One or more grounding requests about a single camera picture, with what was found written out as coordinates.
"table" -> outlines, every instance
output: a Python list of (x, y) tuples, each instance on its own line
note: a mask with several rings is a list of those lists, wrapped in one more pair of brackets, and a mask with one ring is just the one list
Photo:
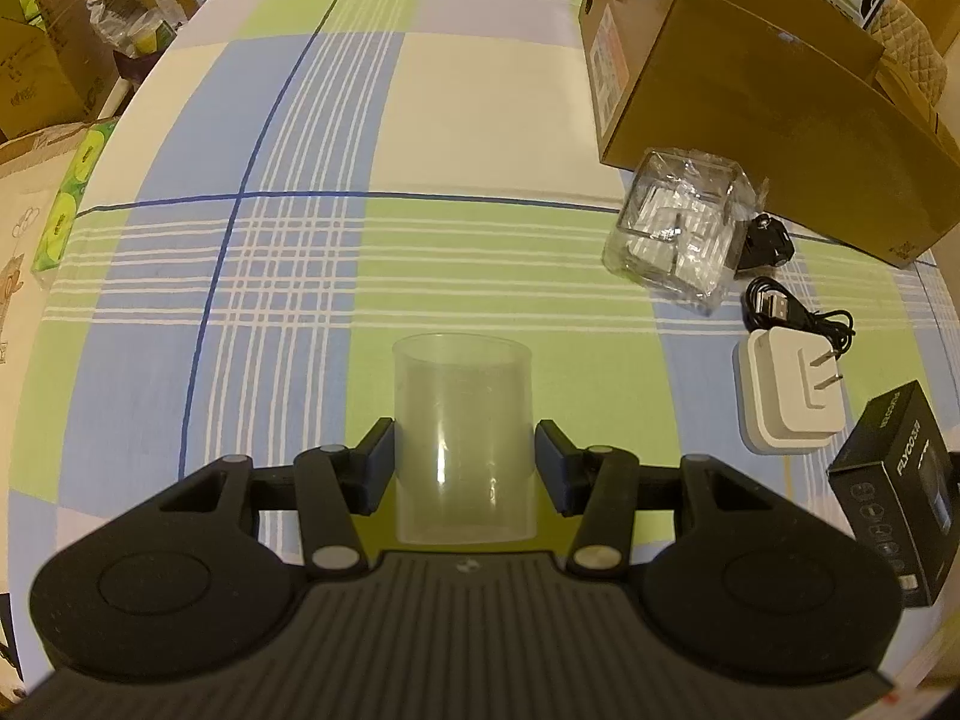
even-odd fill
[[(838, 527), (826, 468), (740, 437), (734, 292), (703, 319), (609, 275), (625, 173), (597, 161), (579, 0), (210, 0), (124, 114), (94, 172), (24, 385), (10, 473), (11, 597), (56, 549), (226, 453), (282, 464), (392, 413), (391, 345), (418, 332), (533, 351), (535, 418), (652, 464), (709, 452)], [(933, 259), (895, 271), (791, 225), (779, 277), (847, 308), (848, 428), (919, 379), (960, 425), (960, 323)], [(575, 523), (541, 495), (523, 546)], [(392, 490), (358, 523), (395, 544)], [(262, 538), (298, 552), (291, 517)], [(635, 559), (669, 543), (637, 519)], [(947, 610), (910, 613), (896, 674)]]

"plastic-wrapped container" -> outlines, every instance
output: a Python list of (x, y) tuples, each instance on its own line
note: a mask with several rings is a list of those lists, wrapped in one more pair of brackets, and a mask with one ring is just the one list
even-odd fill
[(394, 345), (400, 541), (536, 536), (530, 359), (521, 343), (462, 333)]
[(699, 151), (648, 151), (607, 237), (612, 274), (709, 314), (726, 295), (750, 220), (763, 209), (740, 165)]

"quilted cushion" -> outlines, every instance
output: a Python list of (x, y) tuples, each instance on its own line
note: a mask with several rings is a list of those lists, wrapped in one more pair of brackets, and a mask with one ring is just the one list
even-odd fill
[(937, 53), (930, 33), (900, 0), (884, 0), (867, 32), (880, 41), (886, 55), (909, 72), (931, 105), (936, 105), (947, 83), (947, 63)]

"small black box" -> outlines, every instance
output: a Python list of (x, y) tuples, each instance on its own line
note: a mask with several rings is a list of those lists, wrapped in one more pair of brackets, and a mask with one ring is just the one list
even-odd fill
[(960, 488), (920, 382), (872, 399), (827, 473), (856, 540), (896, 572), (904, 605), (936, 601), (960, 539)]

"ribbed black surface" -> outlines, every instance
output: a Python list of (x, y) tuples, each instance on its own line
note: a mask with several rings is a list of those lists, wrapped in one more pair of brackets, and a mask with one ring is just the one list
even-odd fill
[(839, 720), (886, 688), (869, 674), (728, 680), (661, 644), (615, 586), (569, 579), (546, 554), (390, 553), (364, 579), (314, 587), (275, 640), (219, 673), (131, 686), (64, 670), (13, 717)]

